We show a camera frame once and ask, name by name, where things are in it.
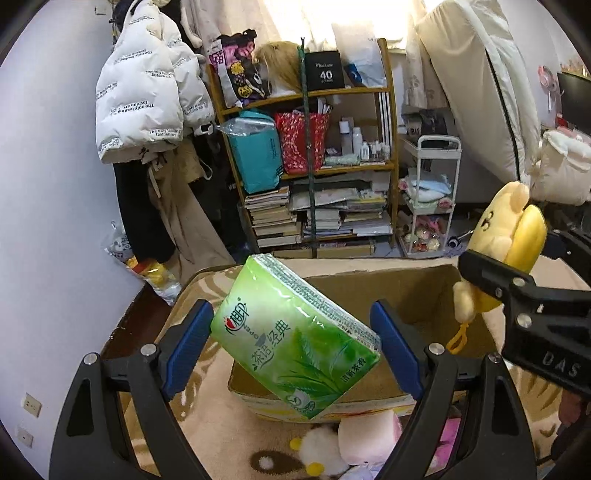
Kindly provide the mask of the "yellow plush toy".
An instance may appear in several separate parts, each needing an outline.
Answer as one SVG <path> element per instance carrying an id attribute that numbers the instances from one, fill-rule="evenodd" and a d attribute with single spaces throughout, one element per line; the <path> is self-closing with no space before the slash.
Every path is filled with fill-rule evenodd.
<path id="1" fill-rule="evenodd" d="M 482 214 L 468 248 L 521 272 L 529 273 L 541 255 L 547 238 L 547 226 L 541 210 L 531 204 L 527 185 L 513 181 L 495 195 Z M 466 279 L 453 287 L 455 318 L 459 330 L 447 344 L 458 354 L 468 342 L 467 331 L 477 315 L 500 305 Z"/>

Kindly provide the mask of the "pink swirl roll plush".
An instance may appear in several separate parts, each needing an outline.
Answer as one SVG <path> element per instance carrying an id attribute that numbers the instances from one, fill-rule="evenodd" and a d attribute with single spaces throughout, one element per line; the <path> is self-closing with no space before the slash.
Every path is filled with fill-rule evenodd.
<path id="1" fill-rule="evenodd" d="M 339 453 L 353 466 L 384 464 L 402 433 L 393 409 L 346 417 L 339 422 Z"/>

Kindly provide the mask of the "white fluffy plush toy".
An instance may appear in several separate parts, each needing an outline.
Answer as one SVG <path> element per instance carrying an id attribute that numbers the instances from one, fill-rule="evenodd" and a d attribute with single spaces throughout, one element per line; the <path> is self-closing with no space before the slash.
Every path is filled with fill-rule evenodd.
<path id="1" fill-rule="evenodd" d="M 304 436 L 294 437 L 290 449 L 297 453 L 312 478 L 341 476 L 349 470 L 349 464 L 339 452 L 338 433 L 331 426 L 321 425 Z"/>

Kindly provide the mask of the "green tissue pack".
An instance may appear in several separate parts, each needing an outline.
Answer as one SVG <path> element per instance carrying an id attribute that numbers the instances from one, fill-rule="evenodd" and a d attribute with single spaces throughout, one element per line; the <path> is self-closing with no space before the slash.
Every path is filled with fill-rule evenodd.
<path id="1" fill-rule="evenodd" d="M 332 406 L 381 358 L 381 340 L 270 254 L 246 260 L 211 336 L 305 419 Z"/>

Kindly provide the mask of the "cardboard box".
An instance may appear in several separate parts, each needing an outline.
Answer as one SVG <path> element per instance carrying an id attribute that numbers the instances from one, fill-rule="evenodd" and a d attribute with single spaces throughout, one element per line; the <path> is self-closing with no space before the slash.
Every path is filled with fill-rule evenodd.
<path id="1" fill-rule="evenodd" d="M 457 331 L 453 264 L 300 276 L 263 255 L 247 260 L 211 333 L 235 360 L 228 389 L 263 419 L 332 422 L 414 400 L 389 370 L 370 310 L 386 301 L 427 343 Z"/>

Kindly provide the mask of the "white rolling cart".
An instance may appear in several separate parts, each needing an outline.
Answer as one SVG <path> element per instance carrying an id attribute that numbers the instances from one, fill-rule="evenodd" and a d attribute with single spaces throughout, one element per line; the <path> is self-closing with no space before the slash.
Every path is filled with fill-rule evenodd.
<path id="1" fill-rule="evenodd" d="M 415 141 L 404 138 L 402 146 L 412 163 L 399 181 L 397 240 L 407 258 L 442 257 L 456 206 L 462 142 L 430 134 Z"/>

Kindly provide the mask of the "wooden bookshelf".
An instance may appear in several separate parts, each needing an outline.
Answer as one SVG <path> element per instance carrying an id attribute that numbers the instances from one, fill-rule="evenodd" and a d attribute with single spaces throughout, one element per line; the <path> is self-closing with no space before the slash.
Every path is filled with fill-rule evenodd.
<path id="1" fill-rule="evenodd" d="M 386 41 L 379 81 L 337 50 L 256 45 L 249 29 L 208 52 L 214 111 L 256 252 L 391 237 L 398 206 L 396 95 Z"/>

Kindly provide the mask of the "stack of books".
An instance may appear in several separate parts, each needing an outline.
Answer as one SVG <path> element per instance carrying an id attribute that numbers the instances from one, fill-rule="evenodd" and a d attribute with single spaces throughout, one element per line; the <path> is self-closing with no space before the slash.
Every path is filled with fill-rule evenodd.
<path id="1" fill-rule="evenodd" d="M 290 211 L 290 188 L 287 186 L 245 197 L 256 246 L 259 249 L 301 243 L 301 222 Z"/>

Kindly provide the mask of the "red patterned bag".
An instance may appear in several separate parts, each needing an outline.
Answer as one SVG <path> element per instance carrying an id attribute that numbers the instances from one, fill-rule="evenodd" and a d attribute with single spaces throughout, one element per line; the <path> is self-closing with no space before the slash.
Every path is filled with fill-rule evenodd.
<path id="1" fill-rule="evenodd" d="M 305 139 L 305 118 L 300 111 L 274 114 L 280 137 L 283 170 L 288 175 L 308 173 L 308 148 Z M 311 113 L 311 153 L 318 171 L 325 163 L 325 136 L 329 129 L 329 114 Z"/>

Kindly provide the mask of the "beige coat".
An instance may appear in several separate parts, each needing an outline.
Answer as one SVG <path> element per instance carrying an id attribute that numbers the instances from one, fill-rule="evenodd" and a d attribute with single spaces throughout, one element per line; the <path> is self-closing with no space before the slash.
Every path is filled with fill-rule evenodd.
<path id="1" fill-rule="evenodd" d="M 205 178 L 188 138 L 175 149 L 159 153 L 148 165 L 150 200 L 173 243 L 164 266 L 181 285 L 201 270 L 235 262 L 190 189 L 191 180 Z"/>

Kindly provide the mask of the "black box with 40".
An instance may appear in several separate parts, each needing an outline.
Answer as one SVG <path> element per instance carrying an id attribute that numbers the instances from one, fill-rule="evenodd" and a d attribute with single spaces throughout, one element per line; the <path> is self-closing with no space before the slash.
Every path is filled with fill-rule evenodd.
<path id="1" fill-rule="evenodd" d="M 337 50 L 304 54 L 308 91 L 342 89 L 345 87 L 341 55 Z"/>

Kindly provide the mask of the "teal bag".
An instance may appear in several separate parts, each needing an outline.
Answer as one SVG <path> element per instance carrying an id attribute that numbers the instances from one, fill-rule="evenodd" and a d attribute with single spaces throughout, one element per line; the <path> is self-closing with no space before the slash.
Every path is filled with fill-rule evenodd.
<path id="1" fill-rule="evenodd" d="M 233 159 L 249 194 L 273 190 L 283 174 L 280 137 L 269 115 L 245 111 L 219 126 L 228 138 Z"/>

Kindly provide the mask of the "blonde wig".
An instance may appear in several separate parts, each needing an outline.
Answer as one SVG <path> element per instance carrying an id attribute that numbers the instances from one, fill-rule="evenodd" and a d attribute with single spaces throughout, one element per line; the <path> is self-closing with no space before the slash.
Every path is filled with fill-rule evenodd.
<path id="1" fill-rule="evenodd" d="M 301 93 L 297 44 L 290 41 L 267 42 L 256 48 L 254 59 L 266 71 L 270 97 Z"/>

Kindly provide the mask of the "black anime tote bag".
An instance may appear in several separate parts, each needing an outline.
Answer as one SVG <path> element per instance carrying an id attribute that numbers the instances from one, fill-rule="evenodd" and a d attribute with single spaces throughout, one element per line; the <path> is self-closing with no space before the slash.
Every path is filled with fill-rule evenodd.
<path id="1" fill-rule="evenodd" d="M 221 84 L 225 106 L 243 108 L 249 103 L 266 99 L 263 79 L 253 63 L 256 31 L 219 35 L 207 51 L 209 63 Z"/>

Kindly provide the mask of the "white puffer jacket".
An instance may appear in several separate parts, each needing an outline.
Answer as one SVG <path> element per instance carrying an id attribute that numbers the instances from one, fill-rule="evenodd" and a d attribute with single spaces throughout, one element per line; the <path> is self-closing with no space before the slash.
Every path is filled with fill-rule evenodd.
<path id="1" fill-rule="evenodd" d="M 95 138 L 104 164 L 176 148 L 214 120 L 197 56 L 152 1 L 133 1 L 96 84 Z"/>

